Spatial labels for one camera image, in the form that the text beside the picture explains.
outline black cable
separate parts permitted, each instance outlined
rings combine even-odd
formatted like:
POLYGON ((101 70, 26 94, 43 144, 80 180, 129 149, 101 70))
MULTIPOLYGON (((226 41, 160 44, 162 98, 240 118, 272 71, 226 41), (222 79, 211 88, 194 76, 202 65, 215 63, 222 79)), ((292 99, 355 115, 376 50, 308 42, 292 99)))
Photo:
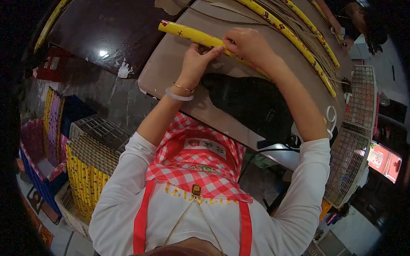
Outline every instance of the black cable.
POLYGON ((260 151, 258 151, 258 152, 256 152, 256 153, 253 153, 253 155, 252 155, 251 158, 249 159, 248 163, 246 164, 246 166, 245 166, 245 168, 244 168, 244 171, 243 171, 243 172, 241 173, 241 175, 239 176, 238 183, 239 183, 239 181, 241 180, 241 178, 242 178, 243 174, 245 173, 246 169, 248 168, 249 164, 252 162, 253 158, 254 158, 257 154, 259 154, 259 153, 268 152, 268 151, 293 151, 293 152, 299 153, 299 150, 294 150, 294 149, 292 149, 292 148, 288 148, 288 149, 273 148, 273 149, 269 149, 269 150, 260 150, 260 151))

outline plastic crate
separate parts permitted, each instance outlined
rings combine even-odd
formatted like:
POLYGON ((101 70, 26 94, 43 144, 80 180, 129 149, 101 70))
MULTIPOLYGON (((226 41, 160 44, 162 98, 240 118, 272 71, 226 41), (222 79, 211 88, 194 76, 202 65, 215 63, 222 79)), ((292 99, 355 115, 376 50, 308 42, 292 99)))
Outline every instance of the plastic crate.
POLYGON ((111 149, 118 149, 130 135, 111 121, 92 115, 71 123, 70 140, 86 133, 111 149))
POLYGON ((61 118, 61 133, 68 138, 70 136, 71 123, 95 114, 96 112, 82 102, 75 94, 66 96, 61 118))
POLYGON ((130 141, 130 138, 131 137, 129 137, 121 146, 119 146, 118 148, 117 148, 117 152, 119 153, 119 154, 122 154, 124 151, 125 151, 125 146, 128 144, 128 142, 130 141))
POLYGON ((74 207, 73 194, 68 182, 60 189, 54 197, 58 208, 66 219, 67 224, 77 233, 92 241, 88 234, 89 224, 80 216, 74 207))
POLYGON ((339 136, 330 151, 330 175, 324 195, 335 208, 346 203, 356 191, 370 152, 368 136, 345 127, 341 127, 339 136))
POLYGON ((358 126, 361 134, 371 135, 377 107, 376 77, 372 66, 354 66, 351 90, 349 110, 344 121, 358 126))

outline black cloth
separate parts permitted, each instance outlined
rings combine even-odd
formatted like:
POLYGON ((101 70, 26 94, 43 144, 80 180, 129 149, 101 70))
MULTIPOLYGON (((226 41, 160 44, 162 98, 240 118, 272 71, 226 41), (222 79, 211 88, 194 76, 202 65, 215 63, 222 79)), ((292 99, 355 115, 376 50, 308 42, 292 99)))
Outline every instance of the black cloth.
POLYGON ((217 108, 264 137, 271 145, 284 144, 293 118, 276 85, 259 77, 231 77, 208 73, 200 82, 217 108))
POLYGON ((352 2, 352 0, 324 0, 328 5, 329 9, 332 11, 333 15, 336 17, 337 21, 342 27, 345 28, 345 34, 348 35, 353 41, 361 35, 359 30, 354 26, 352 19, 346 13, 346 6, 352 2))

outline gray plastic crate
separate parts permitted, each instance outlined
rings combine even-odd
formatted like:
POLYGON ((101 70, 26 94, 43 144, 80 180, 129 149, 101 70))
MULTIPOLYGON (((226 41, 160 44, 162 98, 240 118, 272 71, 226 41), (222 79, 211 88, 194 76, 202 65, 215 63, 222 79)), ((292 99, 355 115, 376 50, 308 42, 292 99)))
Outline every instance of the gray plastic crate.
POLYGON ((119 146, 118 148, 117 148, 117 150, 116 150, 116 152, 118 153, 118 154, 122 154, 124 151, 125 151, 125 146, 128 144, 128 142, 130 141, 130 138, 131 137, 129 137, 121 146, 119 146))
POLYGON ((118 149, 130 135, 111 121, 92 115, 71 123, 70 140, 86 133, 111 149, 118 149))

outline blue plastic crate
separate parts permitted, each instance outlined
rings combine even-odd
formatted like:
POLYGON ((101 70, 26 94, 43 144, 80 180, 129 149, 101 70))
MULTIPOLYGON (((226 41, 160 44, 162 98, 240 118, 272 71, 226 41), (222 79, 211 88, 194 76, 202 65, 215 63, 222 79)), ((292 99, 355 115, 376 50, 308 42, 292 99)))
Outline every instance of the blue plastic crate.
POLYGON ((75 94, 66 96, 63 115, 61 118, 61 130, 67 138, 70 136, 71 123, 96 114, 87 104, 82 102, 75 94))

